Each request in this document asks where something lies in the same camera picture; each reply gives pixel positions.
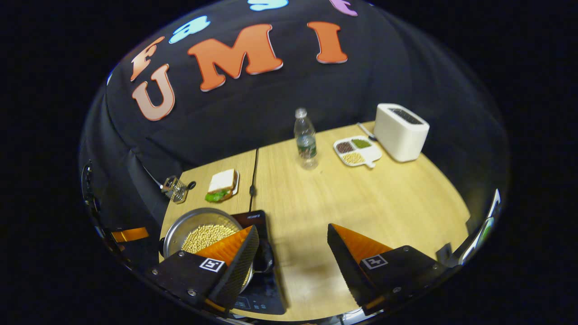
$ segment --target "brown beans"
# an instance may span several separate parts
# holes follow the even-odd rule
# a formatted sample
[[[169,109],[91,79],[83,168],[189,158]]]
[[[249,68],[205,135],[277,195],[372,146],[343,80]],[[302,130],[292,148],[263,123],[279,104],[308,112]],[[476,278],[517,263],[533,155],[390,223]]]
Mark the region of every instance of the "brown beans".
[[[337,150],[341,153],[353,151],[353,148],[349,144],[349,142],[342,142],[337,145]]]

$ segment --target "blue letter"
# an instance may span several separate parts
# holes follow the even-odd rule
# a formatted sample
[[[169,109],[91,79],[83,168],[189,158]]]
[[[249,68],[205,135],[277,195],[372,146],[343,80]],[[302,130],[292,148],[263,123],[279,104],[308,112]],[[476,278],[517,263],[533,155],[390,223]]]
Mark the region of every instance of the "blue letter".
[[[288,0],[247,0],[247,3],[249,5],[252,5],[249,7],[249,9],[256,11],[256,12],[260,12],[262,10],[277,9],[277,8],[285,7],[289,3],[289,1]]]
[[[207,16],[201,16],[196,19],[189,21],[188,23],[179,27],[179,29],[175,30],[173,33],[173,37],[169,40],[169,44],[174,44],[183,38],[187,37],[188,35],[194,34],[196,32],[200,32],[201,30],[205,29],[211,22],[207,21]]]

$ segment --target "foam letter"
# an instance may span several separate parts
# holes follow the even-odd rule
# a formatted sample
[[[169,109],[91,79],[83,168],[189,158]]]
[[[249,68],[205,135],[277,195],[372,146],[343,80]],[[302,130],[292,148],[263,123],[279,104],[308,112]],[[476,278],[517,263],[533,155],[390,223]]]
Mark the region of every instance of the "foam letter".
[[[289,3],[288,0],[247,0],[249,5],[249,9],[260,12],[267,9],[277,9],[281,7],[287,6]]]
[[[169,44],[174,44],[191,34],[202,31],[210,23],[210,21],[207,21],[207,16],[201,16],[189,21],[174,31],[173,37],[169,40]]]
[[[357,17],[357,12],[349,9],[347,6],[351,6],[351,4],[344,0],[329,0],[335,9],[339,10],[344,14],[348,14],[349,16]]]
[[[150,60],[147,57],[153,56],[154,52],[157,50],[157,43],[160,43],[164,36],[157,38],[153,43],[150,43],[142,52],[140,52],[134,59],[132,59],[132,76],[131,81],[135,81],[136,77],[140,75],[141,72],[149,65]]]
[[[222,86],[225,76],[217,73],[218,65],[228,75],[237,79],[241,76],[241,67],[245,55],[249,58],[246,72],[250,75],[280,69],[283,61],[275,57],[269,41],[270,24],[252,25],[242,29],[233,47],[207,39],[188,50],[190,56],[195,56],[203,77],[202,91],[209,91]]]
[[[319,54],[317,61],[321,63],[344,63],[347,61],[347,54],[341,51],[337,31],[341,28],[325,21],[311,21],[307,27],[313,29],[317,34],[319,42]]]
[[[154,106],[150,101],[149,94],[146,91],[147,82],[141,83],[135,91],[132,92],[132,97],[136,100],[140,111],[148,120],[158,121],[162,119],[172,111],[175,105],[175,93],[166,75],[168,69],[168,64],[161,65],[161,67],[150,76],[151,80],[157,81],[158,88],[161,90],[162,103],[160,105]]]

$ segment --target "water bottle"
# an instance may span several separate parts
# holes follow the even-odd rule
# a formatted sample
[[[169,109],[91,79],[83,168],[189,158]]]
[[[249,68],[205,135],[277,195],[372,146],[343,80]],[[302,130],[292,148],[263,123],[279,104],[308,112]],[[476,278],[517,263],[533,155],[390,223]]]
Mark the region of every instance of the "water bottle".
[[[305,108],[298,108],[295,111],[295,140],[297,140],[297,150],[301,157],[301,166],[305,169],[313,169],[317,166],[317,147],[315,145],[315,129],[307,117]]]

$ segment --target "black cooktop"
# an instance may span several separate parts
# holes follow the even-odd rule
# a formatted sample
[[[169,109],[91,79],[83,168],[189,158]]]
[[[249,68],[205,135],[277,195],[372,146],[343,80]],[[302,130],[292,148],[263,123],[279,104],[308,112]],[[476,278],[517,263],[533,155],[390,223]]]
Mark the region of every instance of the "black cooktop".
[[[246,228],[255,225],[259,234],[259,248],[253,261],[253,268],[266,269],[267,260],[263,249],[269,245],[269,233],[267,231],[267,222],[265,212],[257,210],[246,213],[232,215],[239,224]],[[235,308],[255,313],[265,313],[273,315],[282,315],[286,309],[283,304],[280,286],[275,277],[275,266],[267,273],[255,273],[251,282],[245,290],[239,295],[235,302]]]

